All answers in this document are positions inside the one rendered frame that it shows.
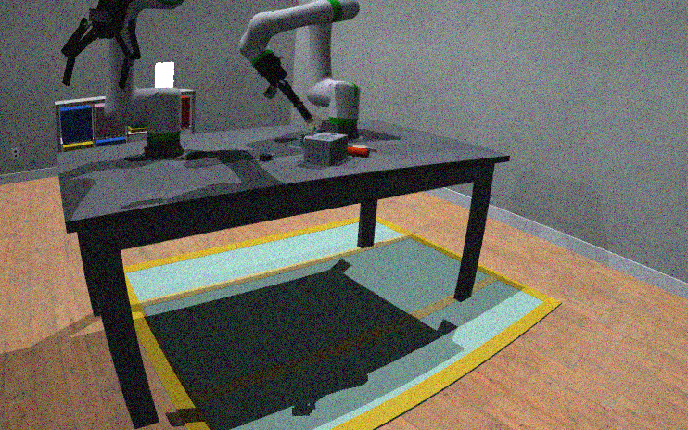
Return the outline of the red screwdriver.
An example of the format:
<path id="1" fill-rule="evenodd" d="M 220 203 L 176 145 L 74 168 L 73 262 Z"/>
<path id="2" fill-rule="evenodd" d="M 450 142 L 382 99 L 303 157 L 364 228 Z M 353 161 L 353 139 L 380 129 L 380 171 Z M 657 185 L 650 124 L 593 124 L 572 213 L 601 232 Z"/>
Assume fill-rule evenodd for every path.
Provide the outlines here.
<path id="1" fill-rule="evenodd" d="M 368 149 L 348 147 L 347 155 L 369 157 L 369 152 L 370 151 Z"/>

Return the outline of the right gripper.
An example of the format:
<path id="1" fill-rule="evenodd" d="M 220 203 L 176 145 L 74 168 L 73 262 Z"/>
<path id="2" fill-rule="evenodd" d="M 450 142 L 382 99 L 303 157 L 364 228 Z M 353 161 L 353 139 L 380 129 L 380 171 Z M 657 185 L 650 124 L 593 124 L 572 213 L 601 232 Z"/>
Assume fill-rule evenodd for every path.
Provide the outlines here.
<path id="1" fill-rule="evenodd" d="M 119 87 L 121 89 L 125 89 L 129 68 L 134 64 L 134 61 L 136 59 L 141 58 L 141 55 L 139 54 L 140 51 L 138 42 L 135 35 L 135 22 L 133 19 L 130 19 L 129 21 L 124 21 L 129 3 L 130 0 L 99 0 L 97 9 L 110 9 L 114 12 L 118 12 L 118 17 L 112 18 L 112 22 L 92 22 L 88 21 L 89 19 L 82 18 L 79 27 L 71 36 L 71 38 L 69 38 L 69 40 L 61 50 L 61 53 L 65 55 L 65 61 L 67 61 L 62 83 L 64 83 L 66 86 L 70 86 L 70 79 L 74 67 L 75 58 L 84 50 L 86 46 L 88 46 L 98 37 L 100 39 L 112 39 L 113 37 L 115 37 L 121 47 L 121 50 L 126 56 L 123 62 L 121 78 L 119 83 Z M 93 26 L 93 28 L 83 37 L 86 30 L 89 29 L 90 26 Z M 124 27 L 126 27 L 126 29 L 129 32 L 132 48 L 134 51 L 133 53 L 130 53 L 125 42 L 121 38 L 120 31 Z M 81 38 L 82 40 L 80 41 Z"/>

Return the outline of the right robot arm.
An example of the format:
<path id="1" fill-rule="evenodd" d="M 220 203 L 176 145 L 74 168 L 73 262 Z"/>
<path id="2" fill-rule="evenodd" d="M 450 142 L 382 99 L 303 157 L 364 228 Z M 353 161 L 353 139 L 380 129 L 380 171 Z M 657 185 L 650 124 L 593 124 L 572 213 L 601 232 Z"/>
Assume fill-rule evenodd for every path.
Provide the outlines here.
<path id="1" fill-rule="evenodd" d="M 130 0 L 124 21 L 133 19 L 143 9 L 175 9 L 184 0 Z M 110 9 L 90 9 L 89 20 L 112 22 L 118 13 Z M 104 113 L 114 126 L 147 126 L 146 158 L 165 159 L 182 156 L 180 143 L 182 93 L 173 87 L 138 89 L 134 64 L 129 68 L 125 89 L 119 87 L 126 56 L 116 38 L 108 39 L 108 77 Z M 181 151 L 181 152 L 180 152 Z"/>

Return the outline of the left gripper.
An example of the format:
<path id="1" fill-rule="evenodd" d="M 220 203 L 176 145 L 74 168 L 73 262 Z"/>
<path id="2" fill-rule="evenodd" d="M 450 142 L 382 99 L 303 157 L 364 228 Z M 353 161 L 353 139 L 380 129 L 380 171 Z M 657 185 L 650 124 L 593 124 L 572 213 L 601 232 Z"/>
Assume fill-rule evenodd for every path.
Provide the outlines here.
<path id="1" fill-rule="evenodd" d="M 288 95 L 288 99 L 292 102 L 292 104 L 294 103 L 293 104 L 293 105 L 295 105 L 294 108 L 297 108 L 299 113 L 302 115 L 302 117 L 305 120 L 308 120 L 310 117 L 312 117 L 312 115 L 307 110 L 307 108 L 303 105 L 303 102 L 301 103 L 299 98 L 293 92 L 291 86 L 288 84 L 288 81 L 284 80 L 286 76 L 287 76 L 287 73 L 284 71 L 284 69 L 279 64 L 271 67 L 264 74 L 264 77 L 269 82 L 269 84 L 273 84 L 275 82 L 276 84 L 280 84 L 282 86 L 281 87 L 280 85 L 277 85 L 279 87 L 279 89 L 285 95 Z"/>

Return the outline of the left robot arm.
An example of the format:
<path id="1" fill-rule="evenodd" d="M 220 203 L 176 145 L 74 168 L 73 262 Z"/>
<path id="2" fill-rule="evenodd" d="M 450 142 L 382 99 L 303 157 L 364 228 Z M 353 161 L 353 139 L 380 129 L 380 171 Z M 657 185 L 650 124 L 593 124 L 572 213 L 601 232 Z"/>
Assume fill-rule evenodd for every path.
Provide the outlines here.
<path id="1" fill-rule="evenodd" d="M 308 100 L 329 108 L 329 120 L 322 120 L 318 133 L 339 133 L 348 139 L 359 138 L 360 86 L 354 82 L 332 80 L 332 23 L 353 19 L 360 5 L 357 0 L 312 0 L 309 4 L 283 10 L 261 12 L 250 21 L 239 42 L 239 51 L 264 77 L 271 67 L 280 64 L 268 46 L 272 36 L 309 26 L 310 64 L 306 89 Z M 328 126 L 329 124 L 329 126 Z M 328 127 L 328 129 L 327 129 Z"/>

